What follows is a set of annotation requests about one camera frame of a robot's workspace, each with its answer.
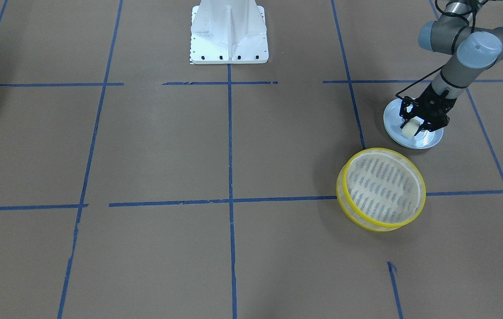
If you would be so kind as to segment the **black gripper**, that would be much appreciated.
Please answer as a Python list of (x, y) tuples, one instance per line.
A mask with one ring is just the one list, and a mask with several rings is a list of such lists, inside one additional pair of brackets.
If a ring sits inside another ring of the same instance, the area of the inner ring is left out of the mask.
[(445, 89), (437, 94), (432, 85), (428, 85), (416, 99), (405, 96), (399, 111), (403, 119), (400, 128), (403, 129), (413, 118), (419, 122), (415, 136), (425, 131), (434, 132), (448, 125), (450, 117), (447, 114), (456, 103), (456, 99), (448, 99), (449, 93), (449, 89)]

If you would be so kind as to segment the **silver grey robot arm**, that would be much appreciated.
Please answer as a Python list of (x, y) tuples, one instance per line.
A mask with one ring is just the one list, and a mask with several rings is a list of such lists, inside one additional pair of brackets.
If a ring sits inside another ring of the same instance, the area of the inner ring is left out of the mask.
[(418, 41), (423, 49), (449, 54), (450, 59), (419, 97), (402, 98), (403, 137), (446, 127), (448, 112), (458, 97), (485, 70), (503, 60), (503, 26), (476, 26), (476, 15), (483, 6), (480, 0), (450, 0), (440, 10), (440, 18), (420, 30)]

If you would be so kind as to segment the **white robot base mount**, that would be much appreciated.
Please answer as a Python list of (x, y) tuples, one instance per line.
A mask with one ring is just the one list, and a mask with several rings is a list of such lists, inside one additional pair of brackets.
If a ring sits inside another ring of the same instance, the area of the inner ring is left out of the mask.
[(193, 6), (190, 63), (252, 64), (268, 60), (265, 9), (255, 0), (202, 0)]

